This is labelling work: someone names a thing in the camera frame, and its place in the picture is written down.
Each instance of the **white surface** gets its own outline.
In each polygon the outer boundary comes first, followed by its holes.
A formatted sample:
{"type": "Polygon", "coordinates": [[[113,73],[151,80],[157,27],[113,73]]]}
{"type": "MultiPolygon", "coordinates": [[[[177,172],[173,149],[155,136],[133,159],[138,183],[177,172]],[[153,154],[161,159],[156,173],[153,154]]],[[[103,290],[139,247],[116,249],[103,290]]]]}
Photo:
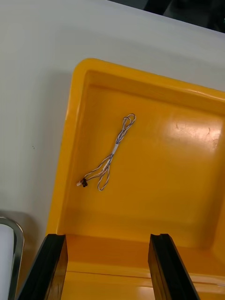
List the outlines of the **white surface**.
{"type": "Polygon", "coordinates": [[[13,245],[13,229],[0,224],[0,300],[8,300],[13,263],[13,245]]]}
{"type": "Polygon", "coordinates": [[[0,2],[0,208],[44,237],[71,74],[87,57],[225,89],[225,35],[106,0],[0,2]]]}

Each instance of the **thin cable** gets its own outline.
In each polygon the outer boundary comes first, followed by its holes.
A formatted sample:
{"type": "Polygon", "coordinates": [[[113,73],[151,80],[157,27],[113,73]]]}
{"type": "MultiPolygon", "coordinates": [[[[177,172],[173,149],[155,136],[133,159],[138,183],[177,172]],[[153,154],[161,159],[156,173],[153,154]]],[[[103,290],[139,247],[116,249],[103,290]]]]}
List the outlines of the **thin cable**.
{"type": "Polygon", "coordinates": [[[97,188],[98,188],[99,191],[103,191],[104,190],[104,188],[106,187],[107,183],[109,182],[109,168],[110,168],[110,164],[112,162],[113,156],[114,156],[114,154],[115,154],[115,152],[116,152],[116,150],[118,148],[119,143],[122,141],[122,139],[124,138],[124,136],[127,134],[127,131],[130,129],[130,127],[134,124],[135,120],[136,120],[136,116],[133,113],[131,113],[127,117],[123,118],[123,128],[122,128],[122,130],[120,131],[120,133],[117,136],[116,143],[115,143],[115,146],[114,146],[111,154],[108,155],[101,162],[101,164],[96,169],[94,169],[91,172],[87,173],[84,176],[84,178],[76,184],[77,186],[83,185],[83,187],[86,187],[88,185],[87,182],[89,180],[91,180],[93,178],[98,178],[99,177],[97,188]],[[90,176],[91,174],[93,174],[94,172],[96,172],[97,170],[99,170],[101,167],[102,167],[102,170],[99,173],[90,176]],[[102,181],[102,179],[103,179],[103,177],[104,177],[104,175],[106,173],[107,173],[106,182],[105,182],[105,184],[102,187],[100,187],[100,183],[101,183],[101,181],[102,181]]]}

